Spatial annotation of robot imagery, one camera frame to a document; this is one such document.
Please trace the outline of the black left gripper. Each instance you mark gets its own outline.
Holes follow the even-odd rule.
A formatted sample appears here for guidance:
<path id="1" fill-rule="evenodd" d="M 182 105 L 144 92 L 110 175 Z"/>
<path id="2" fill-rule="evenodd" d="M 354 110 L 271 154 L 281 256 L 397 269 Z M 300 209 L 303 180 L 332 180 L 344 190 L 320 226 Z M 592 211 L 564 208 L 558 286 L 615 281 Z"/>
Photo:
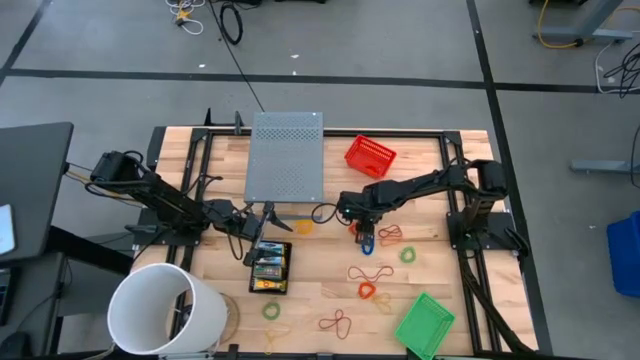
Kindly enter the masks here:
<path id="1" fill-rule="evenodd" d="M 261 217 L 258 217 L 252 211 L 252 207 L 253 204 L 249 203 L 241 210 L 244 221 L 241 234 L 251 242 L 251 246 L 242 260 L 244 265 L 253 265 L 261 255 L 260 243 L 263 239 L 264 228 L 267 223 L 286 231 L 292 231 L 291 227 L 277 217 L 273 202 L 268 201 L 264 204 Z"/>

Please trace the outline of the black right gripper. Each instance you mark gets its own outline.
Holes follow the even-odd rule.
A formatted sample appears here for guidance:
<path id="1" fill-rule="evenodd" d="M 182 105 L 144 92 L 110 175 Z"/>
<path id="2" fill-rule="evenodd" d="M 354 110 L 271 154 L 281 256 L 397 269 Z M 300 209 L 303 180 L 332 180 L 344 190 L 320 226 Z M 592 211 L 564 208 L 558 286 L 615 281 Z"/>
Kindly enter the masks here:
<path id="1" fill-rule="evenodd" d="M 367 233 L 367 245 L 375 244 L 375 225 L 380 221 L 381 214 L 379 212 L 360 211 L 358 210 L 353 214 L 353 221 L 356 223 L 355 229 L 358 232 L 359 244 L 366 243 L 366 234 L 363 231 L 369 231 Z"/>

